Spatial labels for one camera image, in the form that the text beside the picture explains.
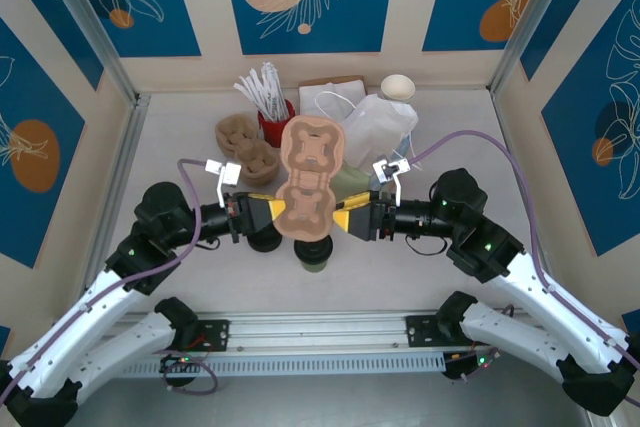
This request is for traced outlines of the black plastic cup lid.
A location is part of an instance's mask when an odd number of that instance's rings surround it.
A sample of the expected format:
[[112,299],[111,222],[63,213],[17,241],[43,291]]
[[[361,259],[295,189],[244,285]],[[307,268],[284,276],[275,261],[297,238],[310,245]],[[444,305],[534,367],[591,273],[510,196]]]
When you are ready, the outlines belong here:
[[299,261],[304,264],[321,264],[330,258],[333,252],[333,241],[330,236],[314,242],[295,240],[294,252]]

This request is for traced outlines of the brown pulp cup carrier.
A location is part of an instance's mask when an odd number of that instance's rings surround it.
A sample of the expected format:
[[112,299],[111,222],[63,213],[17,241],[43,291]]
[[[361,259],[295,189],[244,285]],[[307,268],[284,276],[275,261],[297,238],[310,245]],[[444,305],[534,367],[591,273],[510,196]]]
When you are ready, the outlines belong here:
[[286,124],[280,158],[287,179],[276,192],[285,209],[274,221],[282,236],[318,242],[329,235],[336,205],[331,181],[344,150],[344,130],[329,118],[299,115]]

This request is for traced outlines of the white and green paper bag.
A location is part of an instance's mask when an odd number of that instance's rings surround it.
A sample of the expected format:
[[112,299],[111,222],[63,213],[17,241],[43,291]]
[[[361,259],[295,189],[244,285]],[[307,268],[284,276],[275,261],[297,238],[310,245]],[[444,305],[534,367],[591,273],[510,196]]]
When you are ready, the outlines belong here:
[[367,190],[379,190],[373,164],[398,155],[402,142],[418,123],[418,115],[407,103],[390,101],[376,94],[366,96],[341,123],[345,134],[343,165],[331,185],[341,201]]

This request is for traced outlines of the red straw holder cup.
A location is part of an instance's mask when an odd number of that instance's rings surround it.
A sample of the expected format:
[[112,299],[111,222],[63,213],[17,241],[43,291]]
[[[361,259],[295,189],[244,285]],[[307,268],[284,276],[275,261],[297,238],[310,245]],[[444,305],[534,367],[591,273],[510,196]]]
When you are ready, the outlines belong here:
[[296,115],[293,104],[285,100],[288,117],[283,121],[272,122],[266,120],[262,113],[257,114],[259,128],[262,130],[264,140],[272,147],[279,149],[281,147],[281,139],[285,126]]

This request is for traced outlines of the white paper napkins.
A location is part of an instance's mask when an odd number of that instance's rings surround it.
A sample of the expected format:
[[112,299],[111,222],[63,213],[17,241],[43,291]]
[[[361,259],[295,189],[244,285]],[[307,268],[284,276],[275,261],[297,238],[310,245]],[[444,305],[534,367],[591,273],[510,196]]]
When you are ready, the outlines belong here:
[[341,123],[366,97],[362,80],[299,88],[300,114],[330,118]]

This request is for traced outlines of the white paper cup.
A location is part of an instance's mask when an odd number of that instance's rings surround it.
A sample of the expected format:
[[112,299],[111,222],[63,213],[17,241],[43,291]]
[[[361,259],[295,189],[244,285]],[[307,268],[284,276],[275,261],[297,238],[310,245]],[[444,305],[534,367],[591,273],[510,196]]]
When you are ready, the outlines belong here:
[[390,101],[409,103],[416,92],[414,82],[402,74],[391,74],[380,85],[382,96]]

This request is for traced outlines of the left base controller board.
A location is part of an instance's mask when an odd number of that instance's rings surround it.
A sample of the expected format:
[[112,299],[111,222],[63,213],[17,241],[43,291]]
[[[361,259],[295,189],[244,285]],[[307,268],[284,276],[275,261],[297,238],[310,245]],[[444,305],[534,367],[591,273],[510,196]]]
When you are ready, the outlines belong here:
[[201,372],[200,358],[187,354],[167,354],[160,359],[161,374],[197,374]]

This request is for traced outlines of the base controller board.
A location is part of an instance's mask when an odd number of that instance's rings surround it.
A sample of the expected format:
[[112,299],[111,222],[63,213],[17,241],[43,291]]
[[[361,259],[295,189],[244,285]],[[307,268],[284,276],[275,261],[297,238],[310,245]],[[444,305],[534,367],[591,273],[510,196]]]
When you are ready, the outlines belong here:
[[197,374],[201,372],[200,358],[187,354],[167,354],[160,359],[161,374]]
[[444,355],[445,371],[443,375],[453,381],[466,382],[470,377],[486,369],[495,359],[496,352],[463,352]]

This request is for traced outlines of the right base controller board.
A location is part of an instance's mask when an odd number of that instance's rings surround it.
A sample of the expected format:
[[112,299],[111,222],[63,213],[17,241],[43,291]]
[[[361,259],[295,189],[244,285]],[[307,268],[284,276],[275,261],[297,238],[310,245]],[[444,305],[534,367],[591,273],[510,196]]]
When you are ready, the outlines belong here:
[[444,355],[445,371],[443,375],[453,381],[466,382],[470,377],[486,369],[495,359],[496,352],[463,352]]

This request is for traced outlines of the grey metal panel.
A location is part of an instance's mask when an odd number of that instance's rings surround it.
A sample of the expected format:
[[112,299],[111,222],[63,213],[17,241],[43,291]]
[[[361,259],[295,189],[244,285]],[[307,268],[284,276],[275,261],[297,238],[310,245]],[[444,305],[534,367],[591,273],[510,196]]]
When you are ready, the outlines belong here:
[[114,380],[68,427],[590,427],[559,385],[508,355],[468,382],[436,373],[223,378],[204,397]]

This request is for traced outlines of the aluminium side rail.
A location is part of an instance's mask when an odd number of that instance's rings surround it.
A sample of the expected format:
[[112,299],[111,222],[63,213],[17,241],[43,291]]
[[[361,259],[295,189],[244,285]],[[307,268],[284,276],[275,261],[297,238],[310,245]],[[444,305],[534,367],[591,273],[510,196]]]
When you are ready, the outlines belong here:
[[609,305],[606,270],[588,239],[539,110],[502,97],[494,103],[511,151],[529,185],[544,266],[574,297],[599,317],[619,327]]
[[139,293],[128,293],[117,285],[120,278],[105,270],[105,261],[147,109],[132,108],[129,115],[103,218],[89,255],[84,279],[86,291],[51,330],[23,353],[24,360],[12,362],[22,375],[17,385],[33,400],[53,398],[81,358],[141,299]]

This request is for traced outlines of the aluminium mounting rail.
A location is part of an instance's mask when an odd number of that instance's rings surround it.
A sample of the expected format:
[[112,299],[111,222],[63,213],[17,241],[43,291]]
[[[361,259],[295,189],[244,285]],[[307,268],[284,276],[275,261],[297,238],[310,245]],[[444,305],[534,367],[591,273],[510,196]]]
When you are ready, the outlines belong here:
[[229,355],[321,355],[409,349],[406,311],[229,313],[200,312],[201,320],[227,320]]

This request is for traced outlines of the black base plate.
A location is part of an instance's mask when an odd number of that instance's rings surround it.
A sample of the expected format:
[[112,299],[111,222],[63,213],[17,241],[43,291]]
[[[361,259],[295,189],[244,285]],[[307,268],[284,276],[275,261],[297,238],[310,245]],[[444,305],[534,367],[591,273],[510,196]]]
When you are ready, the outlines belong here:
[[225,352],[230,321],[198,320],[177,330],[169,350],[181,352]]
[[471,348],[473,341],[459,323],[437,315],[410,315],[405,318],[406,336],[411,348]]

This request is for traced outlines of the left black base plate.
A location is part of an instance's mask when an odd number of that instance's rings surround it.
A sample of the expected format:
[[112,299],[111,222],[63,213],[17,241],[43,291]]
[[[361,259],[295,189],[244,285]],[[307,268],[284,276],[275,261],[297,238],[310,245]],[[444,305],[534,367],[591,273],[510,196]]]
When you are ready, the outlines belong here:
[[169,350],[181,352],[225,352],[230,321],[198,320],[177,330]]

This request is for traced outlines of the aluminium frame post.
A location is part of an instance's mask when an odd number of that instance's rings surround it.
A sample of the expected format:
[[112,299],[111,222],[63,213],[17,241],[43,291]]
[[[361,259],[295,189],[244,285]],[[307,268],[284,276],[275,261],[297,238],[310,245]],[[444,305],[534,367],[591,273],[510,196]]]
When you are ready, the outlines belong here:
[[498,65],[487,85],[492,99],[506,85],[512,70],[528,45],[552,0],[529,0],[525,10],[507,41]]
[[134,86],[90,1],[62,1],[123,97],[134,109],[148,107],[150,96],[141,94]]

